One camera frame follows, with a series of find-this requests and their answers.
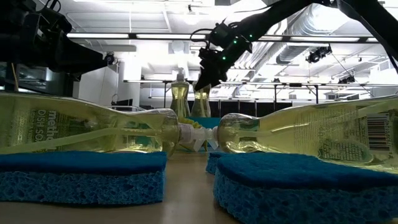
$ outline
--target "fluorescent light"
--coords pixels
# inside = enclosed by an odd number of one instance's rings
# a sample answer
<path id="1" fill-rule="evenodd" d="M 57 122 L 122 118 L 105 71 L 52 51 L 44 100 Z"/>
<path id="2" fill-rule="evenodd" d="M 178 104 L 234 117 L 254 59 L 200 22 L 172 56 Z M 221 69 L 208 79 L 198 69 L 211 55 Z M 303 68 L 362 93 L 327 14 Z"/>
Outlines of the fluorescent light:
<path id="1" fill-rule="evenodd" d="M 280 41 L 282 40 L 282 37 L 270 37 L 270 36 L 262 36 L 259 38 L 260 41 Z"/>
<path id="2" fill-rule="evenodd" d="M 376 43 L 379 42 L 379 41 L 378 41 L 376 38 L 374 38 L 374 37 L 368 38 L 366 41 L 367 41 L 367 42 L 376 42 Z"/>
<path id="3" fill-rule="evenodd" d="M 275 85 L 275 83 L 269 83 L 269 82 L 266 82 L 266 83 L 262 83 L 262 82 L 247 82 L 246 84 L 248 84 L 248 85 Z"/>
<path id="4" fill-rule="evenodd" d="M 291 37 L 291 41 L 303 42 L 357 42 L 359 37 Z"/>
<path id="5" fill-rule="evenodd" d="M 80 39 L 128 39 L 129 34 L 85 34 L 85 33 L 70 33 L 67 34 L 69 38 Z"/>
<path id="6" fill-rule="evenodd" d="M 137 34 L 138 39 L 159 39 L 159 40 L 189 40 L 190 34 Z M 206 35 L 195 34 L 192 35 L 192 39 L 204 40 Z"/>
<path id="7" fill-rule="evenodd" d="M 228 71 L 256 71 L 255 69 L 250 68 L 230 68 Z"/>
<path id="8" fill-rule="evenodd" d="M 190 50 L 200 50 L 202 48 L 202 46 L 190 46 L 189 49 Z"/>
<path id="9" fill-rule="evenodd" d="M 162 80 L 126 80 L 128 83 L 163 83 Z"/>
<path id="10" fill-rule="evenodd" d="M 361 84 L 338 84 L 338 83 L 329 83 L 327 86 L 361 86 Z"/>
<path id="11" fill-rule="evenodd" d="M 149 99 L 155 99 L 155 100 L 164 100 L 164 96 L 149 96 Z M 173 99 L 170 96 L 166 96 L 166 100 L 171 100 Z M 187 100 L 194 100 L 195 97 L 187 97 Z M 214 98 L 214 97 L 209 97 L 209 100 L 231 100 L 232 98 Z"/>
<path id="12" fill-rule="evenodd" d="M 246 83 L 246 82 L 221 82 L 221 84 L 224 84 L 224 85 L 242 85 L 243 83 Z"/>
<path id="13" fill-rule="evenodd" d="M 256 100 L 256 99 L 255 98 L 231 98 L 231 100 L 244 101 L 244 100 Z"/>
<path id="14" fill-rule="evenodd" d="M 309 47 L 309 46 L 314 46 L 314 47 L 329 47 L 329 44 L 319 44 L 319 43 L 286 43 L 288 46 L 304 46 L 304 47 Z"/>

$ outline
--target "ceiling light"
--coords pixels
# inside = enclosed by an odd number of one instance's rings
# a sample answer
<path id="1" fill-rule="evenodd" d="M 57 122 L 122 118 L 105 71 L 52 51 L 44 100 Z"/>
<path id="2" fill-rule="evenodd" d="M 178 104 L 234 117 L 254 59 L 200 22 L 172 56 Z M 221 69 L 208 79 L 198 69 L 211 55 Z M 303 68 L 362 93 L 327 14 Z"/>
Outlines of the ceiling light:
<path id="1" fill-rule="evenodd" d="M 128 39 L 129 34 L 85 34 L 85 33 L 70 33 L 67 37 L 73 39 Z"/>
<path id="2" fill-rule="evenodd" d="M 256 71 L 255 69 L 250 69 L 250 68 L 230 68 L 228 71 L 242 71 L 242 72 L 245 72 L 245 71 Z"/>
<path id="3" fill-rule="evenodd" d="M 125 80 L 128 83 L 163 83 L 162 80 Z"/>
<path id="4" fill-rule="evenodd" d="M 246 84 L 248 84 L 248 85 L 266 85 L 266 84 L 269 84 L 269 83 L 262 83 L 262 82 L 247 82 Z"/>
<path id="5" fill-rule="evenodd" d="M 185 4 L 184 0 L 181 1 L 167 1 L 167 0 L 73 0 L 75 2 L 95 2 L 95 3 L 136 3 L 136 4 Z M 189 2 L 194 6 L 201 6 L 201 1 Z"/>
<path id="6" fill-rule="evenodd" d="M 170 96 L 166 96 L 166 97 L 164 97 L 164 96 L 149 96 L 148 98 L 149 99 L 155 99 L 155 100 L 164 100 L 164 98 L 166 98 L 166 100 L 173 99 Z M 187 100 L 194 100 L 194 99 L 195 99 L 195 97 L 187 97 Z M 218 97 L 214 98 L 214 97 L 209 97 L 209 100 L 232 100 L 232 98 L 218 98 Z"/>
<path id="7" fill-rule="evenodd" d="M 359 37 L 291 37 L 291 41 L 303 42 L 357 42 Z"/>
<path id="8" fill-rule="evenodd" d="M 137 34 L 138 39 L 157 39 L 157 40 L 189 40 L 190 34 Z M 206 35 L 195 34 L 192 39 L 204 40 Z"/>
<path id="9" fill-rule="evenodd" d="M 366 42 L 375 42 L 375 43 L 378 43 L 379 41 L 378 41 L 376 38 L 372 37 L 372 38 L 368 38 L 368 39 L 366 40 Z"/>
<path id="10" fill-rule="evenodd" d="M 202 48 L 202 46 L 190 46 L 189 49 L 190 50 L 200 50 Z"/>
<path id="11" fill-rule="evenodd" d="M 184 22 L 188 25 L 195 25 L 199 22 L 198 12 L 188 12 L 184 13 Z"/>
<path id="12" fill-rule="evenodd" d="M 258 41 L 269 41 L 269 42 L 272 42 L 272 41 L 281 41 L 281 40 L 282 40 L 282 37 L 262 36 L 262 37 L 259 38 Z"/>
<path id="13" fill-rule="evenodd" d="M 224 84 L 224 85 L 242 85 L 244 83 L 246 83 L 246 82 L 221 82 L 221 84 Z"/>
<path id="14" fill-rule="evenodd" d="M 303 46 L 303 47 L 329 47 L 329 44 L 319 44 L 319 43 L 286 43 L 288 46 Z"/>

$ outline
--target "ceiling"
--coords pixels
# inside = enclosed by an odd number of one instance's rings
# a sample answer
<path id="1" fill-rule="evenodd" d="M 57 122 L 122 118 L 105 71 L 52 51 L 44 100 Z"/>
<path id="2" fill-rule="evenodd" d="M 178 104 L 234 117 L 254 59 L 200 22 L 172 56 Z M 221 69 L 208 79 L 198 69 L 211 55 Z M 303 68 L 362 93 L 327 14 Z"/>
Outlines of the ceiling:
<path id="1" fill-rule="evenodd" d="M 35 0 L 40 9 L 44 5 L 43 0 Z M 67 19 L 71 22 L 74 32 L 140 32 L 140 33 L 182 33 L 189 34 L 197 29 L 212 29 L 216 22 L 220 22 L 228 16 L 226 23 L 240 21 L 251 13 L 236 13 L 235 11 L 259 9 L 270 2 L 269 0 L 240 0 L 230 6 L 220 6 L 225 1 L 222 0 L 137 0 L 127 1 L 118 0 L 60 0 L 62 10 Z M 398 4 L 393 4 L 395 0 L 386 0 L 384 5 L 387 10 L 395 17 L 398 17 Z M 192 12 L 188 10 L 188 5 L 192 6 Z M 329 8 L 321 6 L 311 15 L 301 15 L 299 13 L 291 16 L 280 24 L 275 25 L 268 34 L 289 34 L 295 33 L 301 20 L 306 20 L 313 16 L 311 22 L 313 26 L 319 26 L 323 35 L 370 35 L 370 33 L 358 22 L 345 17 L 340 11 L 330 12 Z M 164 75 L 170 77 L 173 71 L 181 67 L 181 62 L 186 65 L 189 80 L 196 80 L 200 69 L 198 51 L 195 46 L 201 43 L 187 42 L 188 51 L 183 56 L 173 53 L 171 41 L 161 40 L 86 40 L 80 42 L 87 47 L 112 49 L 118 45 L 133 45 L 134 55 L 139 58 L 144 78 L 156 79 L 157 75 L 162 78 Z M 372 83 L 371 74 L 380 71 L 380 64 L 387 60 L 387 55 L 381 45 L 378 44 L 331 44 L 333 55 L 329 55 L 318 63 L 308 64 L 305 57 L 309 50 L 316 46 L 304 48 L 293 46 L 294 49 L 301 49 L 289 64 L 278 64 L 276 56 L 291 46 L 277 45 L 272 43 L 254 43 L 253 54 L 245 53 L 235 65 L 234 69 L 228 72 L 230 81 L 255 81 L 271 82 L 274 78 L 279 78 L 282 82 L 300 83 L 337 83 L 339 78 L 344 78 L 349 73 L 356 77 L 360 83 Z M 255 95 L 270 95 L 273 90 L 262 90 L 255 87 L 246 88 L 244 86 L 222 86 L 212 90 L 212 96 L 220 97 L 223 95 L 236 96 L 241 94 L 246 97 Z M 159 85 L 156 88 L 159 95 L 164 91 L 164 87 Z M 312 97 L 308 95 L 308 90 L 304 90 L 305 95 L 299 98 Z M 282 90 L 281 97 L 289 97 L 289 90 Z"/>

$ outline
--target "plastic bottle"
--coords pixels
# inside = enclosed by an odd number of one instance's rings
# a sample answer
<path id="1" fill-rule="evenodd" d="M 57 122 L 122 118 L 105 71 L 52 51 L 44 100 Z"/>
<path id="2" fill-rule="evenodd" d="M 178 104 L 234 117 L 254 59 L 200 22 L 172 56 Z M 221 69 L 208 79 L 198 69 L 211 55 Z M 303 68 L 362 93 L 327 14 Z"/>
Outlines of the plastic bottle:
<path id="1" fill-rule="evenodd" d="M 284 152 L 398 172 L 398 96 L 227 114 L 216 131 L 226 152 Z"/>
<path id="2" fill-rule="evenodd" d="M 177 80 L 172 82 L 173 100 L 171 109 L 178 117 L 187 117 L 190 114 L 188 105 L 189 83 L 184 81 L 184 74 L 180 71 L 177 74 Z"/>
<path id="3" fill-rule="evenodd" d="M 210 118 L 211 110 L 209 104 L 211 85 L 205 86 L 201 90 L 195 91 L 195 101 L 193 102 L 191 116 L 196 118 Z"/>
<path id="4" fill-rule="evenodd" d="M 0 93 L 0 104 L 0 154 L 165 151 L 171 156 L 184 142 L 170 109 L 124 113 L 73 98 L 23 93 Z"/>

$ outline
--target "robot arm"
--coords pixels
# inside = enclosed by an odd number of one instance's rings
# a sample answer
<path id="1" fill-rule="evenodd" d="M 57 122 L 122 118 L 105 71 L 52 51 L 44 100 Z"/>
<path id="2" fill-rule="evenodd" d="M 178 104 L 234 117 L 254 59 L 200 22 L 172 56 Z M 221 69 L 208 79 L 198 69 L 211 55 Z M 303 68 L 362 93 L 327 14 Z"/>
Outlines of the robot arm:
<path id="1" fill-rule="evenodd" d="M 36 11 L 33 0 L 4 0 L 0 7 L 0 62 L 81 74 L 108 66 L 103 54 L 72 42 L 72 25 L 52 8 Z"/>
<path id="2" fill-rule="evenodd" d="M 280 0 L 265 12 L 227 26 L 216 24 L 209 42 L 224 50 L 219 52 L 208 47 L 200 49 L 201 76 L 196 90 L 211 84 L 217 86 L 226 81 L 226 72 L 247 50 L 251 53 L 252 42 L 262 37 L 274 24 L 288 18 L 312 3 L 337 7 L 348 17 L 362 23 L 383 45 L 387 53 L 398 59 L 398 21 L 377 0 Z"/>

